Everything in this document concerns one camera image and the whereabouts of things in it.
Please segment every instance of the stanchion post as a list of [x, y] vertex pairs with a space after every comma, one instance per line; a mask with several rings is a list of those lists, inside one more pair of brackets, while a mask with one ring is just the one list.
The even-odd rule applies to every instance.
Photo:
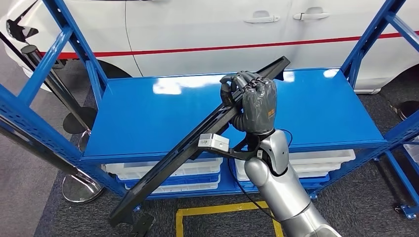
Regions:
[[99, 183], [2, 117], [0, 117], [0, 134], [66, 173], [67, 175], [62, 183], [62, 194], [66, 200], [75, 203], [86, 203], [94, 200], [102, 193], [103, 187]]
[[[27, 45], [21, 49], [22, 54], [35, 68], [41, 61], [42, 57], [35, 45]], [[92, 125], [86, 123], [81, 116], [81, 106], [78, 104], [73, 95], [69, 92], [68, 88], [64, 85], [60, 77], [51, 70], [45, 79], [46, 85], [51, 88], [54, 94], [58, 97], [59, 100], [67, 107], [70, 113], [75, 117], [75, 119], [80, 123], [80, 125], [88, 132], [91, 131]]]

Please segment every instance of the cable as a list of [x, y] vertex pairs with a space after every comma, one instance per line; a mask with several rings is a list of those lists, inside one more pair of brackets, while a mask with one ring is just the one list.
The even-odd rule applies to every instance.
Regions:
[[290, 131], [286, 130], [286, 129], [280, 129], [280, 130], [281, 131], [285, 131], [285, 132], [287, 132], [287, 133], [290, 134], [291, 139], [290, 139], [290, 142], [288, 142], [288, 147], [290, 147], [291, 142], [293, 142], [293, 134]]
[[[291, 138], [290, 138], [290, 142], [288, 143], [288, 147], [290, 147], [290, 145], [291, 145], [291, 142], [293, 142], [293, 134], [290, 132], [290, 131], [288, 131], [288, 130], [286, 130], [286, 129], [281, 129], [282, 131], [285, 131], [285, 132], [287, 132], [287, 133], [289, 133], [290, 134], [290, 136], [291, 136]], [[233, 170], [231, 169], [231, 166], [230, 166], [230, 161], [228, 160], [227, 161], [227, 166], [228, 166], [228, 170], [230, 171], [230, 174], [231, 174], [231, 177], [233, 177], [233, 179], [234, 179], [234, 182], [236, 182], [236, 184], [237, 184], [237, 186], [239, 186], [239, 188], [240, 188], [240, 190], [242, 190], [242, 192], [243, 192], [243, 194], [245, 195], [245, 196], [247, 196], [248, 197], [248, 199], [251, 201], [251, 202], [253, 202], [253, 204], [255, 205], [255, 206], [257, 206], [261, 211], [263, 211], [263, 213], [265, 213], [267, 216], [269, 216], [270, 218], [272, 218], [273, 220], [275, 220], [276, 222], [278, 222], [279, 223], [279, 221], [273, 216], [273, 215], [271, 215], [269, 212], [267, 212], [267, 211], [265, 211], [259, 204], [257, 204], [257, 202], [255, 202], [250, 196], [249, 196], [249, 194], [245, 191], [245, 189], [242, 187], [242, 185], [240, 184], [240, 182], [239, 182], [239, 180], [237, 180], [237, 178], [236, 178], [236, 176], [233, 174]]]
[[231, 174], [231, 177], [233, 177], [233, 179], [234, 179], [234, 181], [236, 182], [236, 184], [237, 184], [237, 186], [239, 186], [239, 188], [242, 190], [242, 192], [243, 192], [243, 194], [245, 195], [245, 196], [247, 196], [248, 197], [248, 199], [250, 200], [250, 201], [252, 201], [253, 202], [253, 204], [255, 205], [255, 206], [257, 206], [261, 211], [263, 211], [263, 213], [265, 213], [267, 216], [269, 216], [270, 218], [272, 218], [273, 220], [275, 220], [276, 222], [278, 222], [279, 223], [279, 221], [277, 220], [277, 219], [275, 219], [275, 217], [274, 216], [272, 216], [269, 212], [267, 212], [267, 211], [265, 211], [259, 204], [257, 204], [257, 202], [255, 202], [250, 196], [249, 196], [249, 194], [243, 189], [243, 187], [242, 187], [242, 185], [240, 185], [240, 183], [239, 183], [239, 180], [237, 180], [237, 178], [236, 178], [236, 176], [233, 174], [233, 170], [231, 169], [231, 166], [230, 166], [230, 161], [228, 160], [227, 161], [227, 166], [228, 166], [228, 170], [230, 171], [230, 174]]

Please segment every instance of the yellow tape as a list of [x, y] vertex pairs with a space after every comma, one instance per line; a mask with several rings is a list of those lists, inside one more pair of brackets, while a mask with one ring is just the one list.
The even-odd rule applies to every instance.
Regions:
[[[268, 208], [268, 205], [264, 201], [257, 201], [256, 203], [262, 208]], [[176, 237], [183, 237], [183, 216], [206, 215], [254, 209], [258, 209], [258, 207], [253, 202], [179, 209], [176, 212]], [[275, 220], [272, 220], [272, 222], [276, 236], [284, 237], [281, 225]]]

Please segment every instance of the black glove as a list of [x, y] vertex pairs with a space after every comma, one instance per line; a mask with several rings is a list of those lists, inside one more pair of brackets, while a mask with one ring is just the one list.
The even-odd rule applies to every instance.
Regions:
[[232, 118], [230, 123], [239, 131], [254, 134], [273, 130], [277, 104], [274, 81], [247, 71], [225, 76], [221, 81], [226, 80], [232, 81], [231, 91], [235, 91], [237, 86], [243, 92], [243, 112]]

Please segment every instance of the car door handle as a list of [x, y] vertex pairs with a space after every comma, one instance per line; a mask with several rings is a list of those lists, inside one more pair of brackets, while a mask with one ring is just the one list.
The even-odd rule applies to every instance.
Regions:
[[264, 16], [264, 17], [254, 17], [247, 20], [244, 20], [244, 22], [247, 23], [272, 23], [279, 21], [279, 16]]
[[315, 13], [315, 14], [308, 14], [308, 13], [298, 13], [293, 16], [295, 20], [305, 21], [305, 20], [315, 20], [315, 19], [323, 19], [329, 17], [330, 14], [327, 12], [322, 13]]

